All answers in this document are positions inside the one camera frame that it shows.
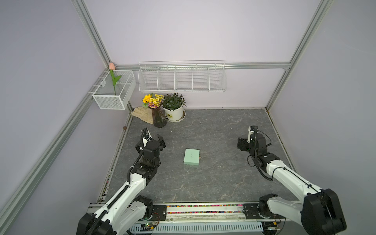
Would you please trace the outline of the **mint green jewelry box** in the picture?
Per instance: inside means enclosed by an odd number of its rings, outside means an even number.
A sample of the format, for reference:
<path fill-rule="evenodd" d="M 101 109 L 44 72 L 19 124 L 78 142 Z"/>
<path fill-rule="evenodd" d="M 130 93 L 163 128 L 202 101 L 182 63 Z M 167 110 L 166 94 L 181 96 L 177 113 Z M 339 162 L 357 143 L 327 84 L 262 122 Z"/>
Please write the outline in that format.
<path fill-rule="evenodd" d="M 200 150 L 186 149 L 184 155 L 184 164 L 186 165 L 199 165 Z"/>

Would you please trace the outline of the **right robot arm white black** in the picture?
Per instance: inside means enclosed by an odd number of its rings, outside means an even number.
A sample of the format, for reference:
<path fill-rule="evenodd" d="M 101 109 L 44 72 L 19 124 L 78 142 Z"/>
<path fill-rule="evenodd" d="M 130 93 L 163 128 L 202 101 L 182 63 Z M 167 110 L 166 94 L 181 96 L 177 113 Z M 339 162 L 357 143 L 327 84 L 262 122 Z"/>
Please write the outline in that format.
<path fill-rule="evenodd" d="M 278 156 L 268 151 L 264 133 L 253 125 L 247 138 L 238 138 L 237 148 L 248 152 L 247 159 L 263 178 L 279 181 L 298 199 L 292 202 L 271 193 L 259 198 L 255 212 L 264 219 L 280 215 L 301 225 L 309 235 L 336 235 L 347 229 L 338 195 L 322 189 L 289 168 Z"/>

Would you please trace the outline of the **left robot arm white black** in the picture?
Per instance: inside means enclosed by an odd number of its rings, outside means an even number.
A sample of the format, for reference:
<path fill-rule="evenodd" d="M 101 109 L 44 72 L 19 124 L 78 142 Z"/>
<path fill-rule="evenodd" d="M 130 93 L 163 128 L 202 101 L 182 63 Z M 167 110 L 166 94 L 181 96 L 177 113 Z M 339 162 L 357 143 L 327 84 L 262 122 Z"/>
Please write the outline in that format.
<path fill-rule="evenodd" d="M 127 171 L 123 186 L 94 213 L 84 214 L 78 222 L 77 235 L 125 235 L 140 219 L 153 214 L 153 200 L 140 196 L 161 165 L 160 152 L 166 147 L 158 135 L 154 139 L 144 128 L 136 144 L 138 157 Z"/>

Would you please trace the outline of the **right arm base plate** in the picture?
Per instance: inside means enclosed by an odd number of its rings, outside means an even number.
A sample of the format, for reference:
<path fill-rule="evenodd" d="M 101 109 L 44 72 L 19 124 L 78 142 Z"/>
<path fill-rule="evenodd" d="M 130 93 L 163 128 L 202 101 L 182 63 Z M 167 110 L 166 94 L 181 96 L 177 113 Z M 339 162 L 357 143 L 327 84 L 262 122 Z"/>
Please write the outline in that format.
<path fill-rule="evenodd" d="M 242 213 L 246 219 L 284 219 L 279 214 L 273 214 L 266 205 L 260 206 L 259 203 L 244 203 Z"/>

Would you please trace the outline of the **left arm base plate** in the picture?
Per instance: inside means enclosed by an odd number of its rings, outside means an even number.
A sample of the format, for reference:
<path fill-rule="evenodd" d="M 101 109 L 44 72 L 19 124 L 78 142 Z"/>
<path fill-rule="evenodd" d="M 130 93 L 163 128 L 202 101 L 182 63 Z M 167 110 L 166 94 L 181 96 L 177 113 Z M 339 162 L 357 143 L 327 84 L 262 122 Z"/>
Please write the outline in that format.
<path fill-rule="evenodd" d="M 167 205 L 153 205 L 146 208 L 146 213 L 141 221 L 165 221 L 167 216 Z"/>

